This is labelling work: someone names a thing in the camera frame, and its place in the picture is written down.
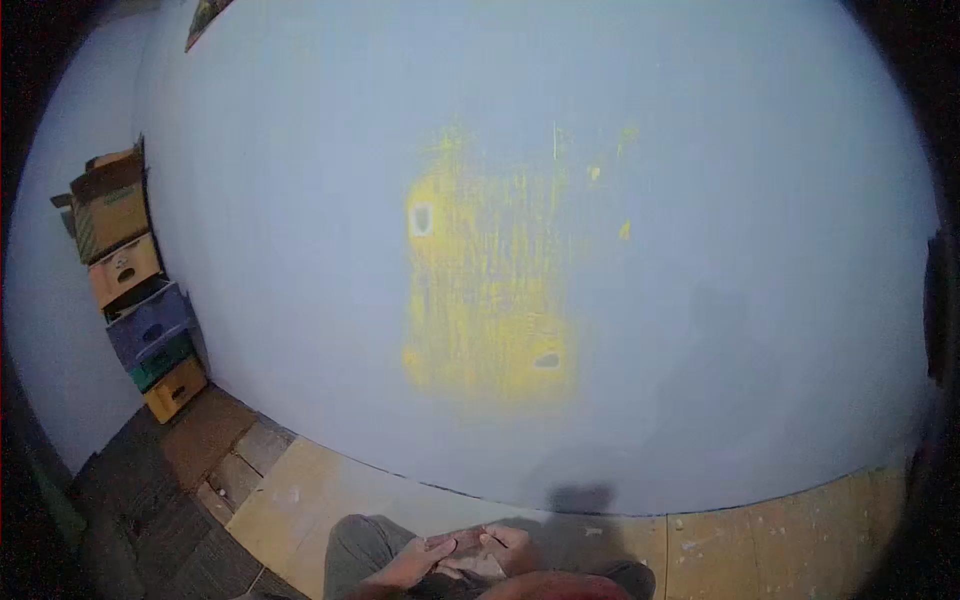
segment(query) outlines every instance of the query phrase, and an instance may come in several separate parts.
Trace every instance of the white wall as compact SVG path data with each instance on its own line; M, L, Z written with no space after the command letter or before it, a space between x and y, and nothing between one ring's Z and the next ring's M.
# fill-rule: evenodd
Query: white wall
M94 30L36 130L17 193L4 273L5 343L37 419L76 473L143 398L120 366L73 240L50 197L96 156L129 148L133 93L154 13Z
M904 442L933 192L839 5L237 0L185 54L192 10L161 10L135 123L212 377L253 407L421 481L606 488L573 508L628 514L795 492ZM491 174L549 174L563 130L566 398L404 371L405 203L454 123Z

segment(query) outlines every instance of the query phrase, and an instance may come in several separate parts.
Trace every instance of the pants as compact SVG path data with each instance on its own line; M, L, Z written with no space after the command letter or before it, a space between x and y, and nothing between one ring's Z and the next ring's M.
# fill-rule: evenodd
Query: pants
M383 568L414 538L384 516L350 515L340 519L330 532L326 548L324 600L340 600L357 584ZM656 582L649 568L620 561L601 569L602 575L617 582L636 600L653 597ZM439 573L430 573L401 596L404 600L470 600L486 591ZM236 600L283 600L276 596L248 594Z

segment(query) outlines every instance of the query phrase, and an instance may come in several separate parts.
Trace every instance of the plywood floor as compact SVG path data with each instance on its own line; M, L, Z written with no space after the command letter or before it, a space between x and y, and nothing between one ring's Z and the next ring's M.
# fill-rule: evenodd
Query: plywood floor
M317 600L330 530L353 513L384 515L422 536L509 519L531 531L550 567L647 564L659 600L806 600L856 587L896 525L902 489L901 472L865 470L726 511L556 515L425 486L296 438L223 522L268 569Z

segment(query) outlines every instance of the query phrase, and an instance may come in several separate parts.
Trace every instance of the wall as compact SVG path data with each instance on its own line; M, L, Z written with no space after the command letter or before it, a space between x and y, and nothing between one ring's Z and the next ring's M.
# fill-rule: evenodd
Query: wall
M164 5L135 122L212 377L360 461L643 514L902 446L920 138L839 5Z
M95 29L51 97L23 171L4 273L5 338L40 425L74 473L143 405L113 353L50 197L93 156L129 148L133 93L154 14Z

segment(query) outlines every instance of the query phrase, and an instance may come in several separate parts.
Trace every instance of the stacked boxes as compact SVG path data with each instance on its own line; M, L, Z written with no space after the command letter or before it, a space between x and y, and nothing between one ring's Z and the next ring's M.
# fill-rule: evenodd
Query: stacked boxes
M206 385L188 327L186 299L166 279L150 230L142 139L97 156L51 199L87 265L117 358L156 419L166 422Z

